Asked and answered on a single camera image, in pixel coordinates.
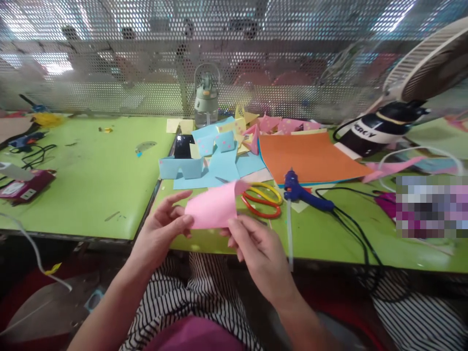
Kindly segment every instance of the pink paper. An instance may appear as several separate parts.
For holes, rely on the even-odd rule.
[[[368,162],[366,163],[366,166],[374,170],[375,172],[365,176],[362,179],[363,183],[369,183],[370,181],[383,178],[385,176],[389,176],[393,173],[398,173],[401,172],[402,170],[411,167],[415,163],[418,163],[419,161],[425,159],[425,156],[419,156],[419,157],[414,157],[408,161],[405,162],[392,162],[392,163],[384,163],[380,170],[378,171],[377,169],[379,168],[379,164],[375,162]]]
[[[255,124],[249,129],[247,129],[243,135],[253,134],[252,143],[243,142],[243,144],[250,150],[254,155],[258,155],[258,135],[260,134],[258,130],[258,125]]]
[[[281,122],[281,117],[270,117],[265,114],[260,122],[260,130],[269,132]]]
[[[278,125],[278,131],[283,132],[285,135],[291,134],[291,132],[296,131],[304,121],[291,118],[283,118],[281,123]]]
[[[228,219],[237,218],[236,196],[249,187],[250,184],[236,180],[191,198],[185,207],[185,214],[194,218],[192,229],[227,228]]]
[[[304,122],[304,130],[320,129],[322,125],[317,122]]]

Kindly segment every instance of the hand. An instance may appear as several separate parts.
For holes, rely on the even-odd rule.
[[[228,225],[221,235],[231,236],[228,245],[238,247],[237,257],[245,260],[260,292],[277,310],[287,309],[300,294],[278,234],[245,215],[230,219]]]
[[[191,190],[182,191],[160,203],[155,213],[146,218],[127,262],[153,274],[166,258],[169,246],[177,235],[191,237],[188,228],[194,222],[193,217],[185,215],[182,206],[174,205],[191,194]]]

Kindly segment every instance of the perforated metal screen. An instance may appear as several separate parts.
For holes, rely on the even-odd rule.
[[[221,113],[242,101],[338,121],[467,15],[466,0],[3,0],[0,103],[26,108],[25,94],[57,112],[190,116],[195,68],[211,62]]]

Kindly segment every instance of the striped pants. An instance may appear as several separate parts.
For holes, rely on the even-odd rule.
[[[190,253],[191,276],[179,277],[179,260],[168,256],[148,284],[127,339],[120,350],[141,350],[164,328],[189,315],[210,319],[248,350],[262,347],[246,318],[224,257]]]

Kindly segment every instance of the blue glue gun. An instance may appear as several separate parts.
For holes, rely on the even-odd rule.
[[[284,198],[286,200],[302,200],[321,211],[331,212],[335,208],[335,204],[333,202],[316,197],[301,187],[297,174],[292,168],[286,173],[284,179],[284,190]]]

